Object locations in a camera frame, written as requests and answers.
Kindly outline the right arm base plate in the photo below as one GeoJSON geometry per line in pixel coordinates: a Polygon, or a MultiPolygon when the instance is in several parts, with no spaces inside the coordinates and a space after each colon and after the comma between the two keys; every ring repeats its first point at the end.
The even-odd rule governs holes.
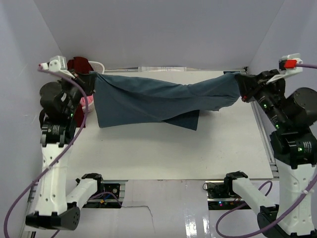
{"type": "Polygon", "coordinates": [[[207,193],[209,211],[231,210],[245,202],[240,196],[231,195],[222,180],[206,181],[202,189],[207,193]]]}

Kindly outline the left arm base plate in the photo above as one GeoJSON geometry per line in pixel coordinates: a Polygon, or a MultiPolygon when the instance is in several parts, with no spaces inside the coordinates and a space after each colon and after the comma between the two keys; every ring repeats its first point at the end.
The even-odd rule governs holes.
{"type": "Polygon", "coordinates": [[[125,196],[124,182],[103,182],[100,193],[93,196],[83,207],[92,209],[119,209],[125,196]]]}

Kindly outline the teal blue t shirt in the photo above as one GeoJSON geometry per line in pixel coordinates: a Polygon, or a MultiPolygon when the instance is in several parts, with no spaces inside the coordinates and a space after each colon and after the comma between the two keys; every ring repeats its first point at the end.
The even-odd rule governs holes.
{"type": "Polygon", "coordinates": [[[240,91],[235,75],[194,84],[91,72],[99,127],[165,122],[197,130],[200,111],[232,106],[240,91]]]}

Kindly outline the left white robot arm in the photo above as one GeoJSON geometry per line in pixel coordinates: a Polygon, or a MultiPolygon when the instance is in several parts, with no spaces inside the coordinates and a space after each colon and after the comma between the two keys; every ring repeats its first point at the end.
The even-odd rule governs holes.
{"type": "Polygon", "coordinates": [[[77,228],[80,210],[91,197],[104,194],[102,175],[85,174],[77,179],[76,187],[66,194],[66,177],[72,145],[83,127],[77,127],[75,112],[80,100],[95,91],[97,74],[72,72],[73,77],[60,77],[40,89],[40,113],[42,147],[42,173],[39,182],[39,198],[35,211],[26,216],[25,224],[48,230],[77,228]]]}

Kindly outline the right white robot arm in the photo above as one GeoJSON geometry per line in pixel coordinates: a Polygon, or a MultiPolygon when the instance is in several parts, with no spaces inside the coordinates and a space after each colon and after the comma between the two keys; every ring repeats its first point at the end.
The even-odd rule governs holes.
{"type": "Polygon", "coordinates": [[[268,200],[241,171],[224,178],[224,193],[240,196],[256,214],[259,232],[268,238],[314,238],[312,192],[317,181],[317,93],[307,87],[285,96],[285,77],[277,70],[236,74],[244,102],[256,101],[275,130],[270,134],[279,173],[279,203],[268,200]]]}

